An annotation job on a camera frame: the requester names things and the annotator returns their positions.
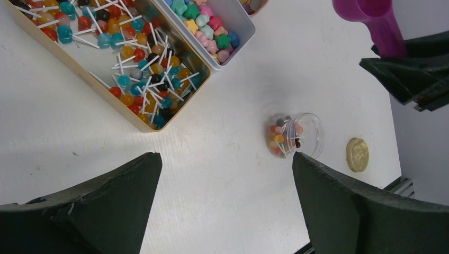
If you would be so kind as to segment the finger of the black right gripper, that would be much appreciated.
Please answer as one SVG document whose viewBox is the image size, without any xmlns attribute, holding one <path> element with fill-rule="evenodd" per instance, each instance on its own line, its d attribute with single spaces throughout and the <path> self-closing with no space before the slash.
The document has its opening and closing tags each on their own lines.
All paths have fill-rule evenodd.
<svg viewBox="0 0 449 254">
<path fill-rule="evenodd" d="M 426 104 L 448 94 L 448 54 L 426 58 L 364 58 L 359 65 L 399 103 Z"/>
<path fill-rule="evenodd" d="M 387 54 L 387 56 L 380 54 L 376 44 L 371 47 L 371 50 L 381 58 L 431 58 L 448 55 L 448 31 L 402 40 L 399 42 L 399 46 L 404 46 L 404 48 L 400 48 L 399 53 L 395 52 L 397 40 L 395 35 L 387 33 L 387 42 L 393 43 L 393 53 Z"/>
</svg>

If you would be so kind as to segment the yellow tin of lollipops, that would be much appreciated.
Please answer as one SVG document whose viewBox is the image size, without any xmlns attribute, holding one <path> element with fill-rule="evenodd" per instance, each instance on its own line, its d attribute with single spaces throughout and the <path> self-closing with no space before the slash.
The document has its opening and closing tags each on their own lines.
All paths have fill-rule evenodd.
<svg viewBox="0 0 449 254">
<path fill-rule="evenodd" d="M 77 8 L 60 20 L 65 2 L 6 1 L 5 9 L 31 39 L 40 43 L 143 133 L 162 130 L 194 93 L 211 69 L 155 1 L 135 1 L 131 21 L 149 22 L 125 37 L 124 28 L 107 33 L 95 17 L 101 8 Z"/>
</svg>

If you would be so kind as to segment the purple plastic scoop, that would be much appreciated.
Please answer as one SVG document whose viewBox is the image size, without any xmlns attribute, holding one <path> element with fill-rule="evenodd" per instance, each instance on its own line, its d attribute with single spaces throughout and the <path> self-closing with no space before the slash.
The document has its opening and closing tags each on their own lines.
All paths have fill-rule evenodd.
<svg viewBox="0 0 449 254">
<path fill-rule="evenodd" d="M 380 57 L 408 57 L 391 0 L 333 0 L 332 4 L 342 19 L 366 25 Z"/>
</svg>

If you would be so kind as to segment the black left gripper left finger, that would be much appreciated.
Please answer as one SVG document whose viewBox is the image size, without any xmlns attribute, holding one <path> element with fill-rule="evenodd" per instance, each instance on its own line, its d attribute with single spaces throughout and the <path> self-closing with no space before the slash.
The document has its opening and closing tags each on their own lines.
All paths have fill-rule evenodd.
<svg viewBox="0 0 449 254">
<path fill-rule="evenodd" d="M 81 184 L 1 206 L 1 253 L 139 253 L 162 170 L 148 152 Z"/>
</svg>

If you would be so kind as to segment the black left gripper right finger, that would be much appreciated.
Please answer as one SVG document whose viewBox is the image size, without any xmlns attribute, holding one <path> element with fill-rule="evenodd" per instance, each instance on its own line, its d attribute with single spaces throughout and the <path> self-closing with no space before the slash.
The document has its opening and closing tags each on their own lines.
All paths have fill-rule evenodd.
<svg viewBox="0 0 449 254">
<path fill-rule="evenodd" d="M 448 253 L 448 206 L 387 192 L 300 152 L 292 171 L 316 253 Z"/>
</svg>

